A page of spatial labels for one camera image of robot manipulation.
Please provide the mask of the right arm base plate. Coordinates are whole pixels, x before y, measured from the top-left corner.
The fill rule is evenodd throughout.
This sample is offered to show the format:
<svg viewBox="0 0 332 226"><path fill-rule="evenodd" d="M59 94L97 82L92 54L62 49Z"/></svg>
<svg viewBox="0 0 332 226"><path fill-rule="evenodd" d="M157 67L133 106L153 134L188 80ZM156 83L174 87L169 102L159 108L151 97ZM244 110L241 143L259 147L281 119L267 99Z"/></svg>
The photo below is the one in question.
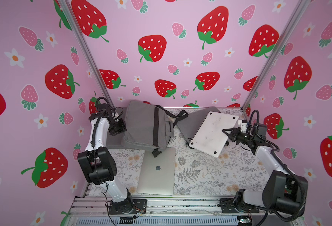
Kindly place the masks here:
<svg viewBox="0 0 332 226"><path fill-rule="evenodd" d="M222 213L259 213L260 211L250 204L237 201L235 198L222 198L216 205Z"/></svg>

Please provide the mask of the grey zippered laptop sleeve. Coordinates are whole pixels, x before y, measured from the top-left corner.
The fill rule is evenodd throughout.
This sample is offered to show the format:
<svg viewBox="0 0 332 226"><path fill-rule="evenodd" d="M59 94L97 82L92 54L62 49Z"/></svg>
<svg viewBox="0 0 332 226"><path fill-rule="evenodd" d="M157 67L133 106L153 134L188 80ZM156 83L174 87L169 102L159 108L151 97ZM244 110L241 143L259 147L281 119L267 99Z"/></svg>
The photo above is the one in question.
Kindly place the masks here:
<svg viewBox="0 0 332 226"><path fill-rule="evenodd" d="M124 113L124 108L122 107L116 107L116 108L113 108L111 110L111 117L108 118L108 119L120 119L122 118L124 120L124 117L125 117L125 113ZM109 134L109 131L107 131L107 142L106 142L106 146L108 149L126 149L124 146L122 146L122 141L123 141L123 136L124 136L124 133L121 133L121 134L118 134L116 136L111 136Z"/></svg>

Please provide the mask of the silver laptop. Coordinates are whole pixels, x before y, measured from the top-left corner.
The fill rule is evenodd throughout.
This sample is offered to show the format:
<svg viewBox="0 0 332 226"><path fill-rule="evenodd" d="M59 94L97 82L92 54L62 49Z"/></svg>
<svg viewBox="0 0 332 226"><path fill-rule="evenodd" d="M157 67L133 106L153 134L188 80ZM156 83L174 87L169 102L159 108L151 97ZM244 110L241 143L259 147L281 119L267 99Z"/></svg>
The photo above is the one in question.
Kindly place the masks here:
<svg viewBox="0 0 332 226"><path fill-rule="evenodd" d="M140 194L173 195L175 148L167 148L157 157L146 151L143 156L137 192Z"/></svg>
<svg viewBox="0 0 332 226"><path fill-rule="evenodd" d="M189 147L219 157L228 136L223 130L233 129L239 117L218 112L208 112L201 126L189 143Z"/></svg>

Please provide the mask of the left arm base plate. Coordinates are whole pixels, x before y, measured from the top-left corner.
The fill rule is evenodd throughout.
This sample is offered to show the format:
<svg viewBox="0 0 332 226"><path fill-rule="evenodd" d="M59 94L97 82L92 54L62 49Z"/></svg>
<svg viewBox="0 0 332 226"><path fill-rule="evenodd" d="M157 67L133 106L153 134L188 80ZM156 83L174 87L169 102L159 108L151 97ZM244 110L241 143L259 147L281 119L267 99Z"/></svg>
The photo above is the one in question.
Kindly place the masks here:
<svg viewBox="0 0 332 226"><path fill-rule="evenodd" d="M124 200L121 202L111 203L108 213L110 215L136 215L144 214L146 212L147 200L135 199L132 202Z"/></svg>

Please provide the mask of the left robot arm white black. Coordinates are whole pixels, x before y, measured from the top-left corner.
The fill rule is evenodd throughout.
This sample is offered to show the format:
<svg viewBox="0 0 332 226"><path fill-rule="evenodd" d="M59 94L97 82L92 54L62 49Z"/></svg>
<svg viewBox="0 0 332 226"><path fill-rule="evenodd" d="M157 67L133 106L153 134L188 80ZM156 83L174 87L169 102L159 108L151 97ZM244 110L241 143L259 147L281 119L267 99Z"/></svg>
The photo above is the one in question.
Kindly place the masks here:
<svg viewBox="0 0 332 226"><path fill-rule="evenodd" d="M131 193L117 178L117 166L106 147L107 136L126 132L126 125L111 107L109 101L99 97L95 102L97 112L89 117L91 133L84 152L77 160L88 183L101 186L111 196L111 207L122 213L130 213L134 208Z"/></svg>

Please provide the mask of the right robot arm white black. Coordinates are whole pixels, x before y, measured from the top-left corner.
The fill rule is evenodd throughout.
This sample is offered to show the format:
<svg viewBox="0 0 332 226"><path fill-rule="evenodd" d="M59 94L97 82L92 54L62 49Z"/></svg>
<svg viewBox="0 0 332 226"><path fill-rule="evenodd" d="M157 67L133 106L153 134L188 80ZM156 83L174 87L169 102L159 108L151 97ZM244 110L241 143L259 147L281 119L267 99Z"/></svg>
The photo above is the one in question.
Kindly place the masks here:
<svg viewBox="0 0 332 226"><path fill-rule="evenodd" d="M284 222L292 222L304 214L307 199L308 181L296 175L282 162L277 153L279 147L267 140L270 130L267 123L260 123L258 110L251 113L256 121L249 120L245 132L240 127L222 129L230 142L248 146L264 165L269 179L263 191L253 192L240 189L233 199L233 207L242 213L251 210L263 210L265 216L272 213Z"/></svg>

